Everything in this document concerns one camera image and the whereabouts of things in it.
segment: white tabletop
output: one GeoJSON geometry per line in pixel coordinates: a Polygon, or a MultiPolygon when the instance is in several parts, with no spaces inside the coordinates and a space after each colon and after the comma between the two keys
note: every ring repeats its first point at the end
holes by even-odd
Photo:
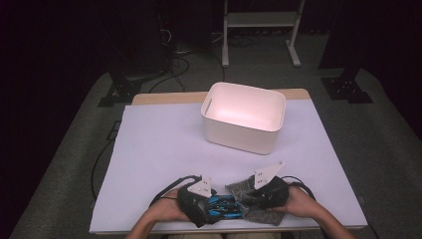
{"type": "MultiPolygon", "coordinates": [[[[273,152],[259,155],[207,141],[201,104],[127,106],[91,223],[91,233],[125,233],[152,198],[187,175],[211,177],[218,194],[224,185],[255,169],[284,163],[278,176],[295,176],[344,226],[366,219],[311,100],[288,100],[273,152]]],[[[151,233],[234,232],[318,228],[311,219],[286,215],[279,226],[224,220],[196,228],[190,222],[158,223],[151,233]]]]}

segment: white shelf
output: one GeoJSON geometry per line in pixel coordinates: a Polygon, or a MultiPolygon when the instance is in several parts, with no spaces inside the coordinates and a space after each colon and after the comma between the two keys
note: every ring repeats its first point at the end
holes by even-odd
{"type": "Polygon", "coordinates": [[[297,12],[229,13],[227,27],[293,27],[297,12]]]}

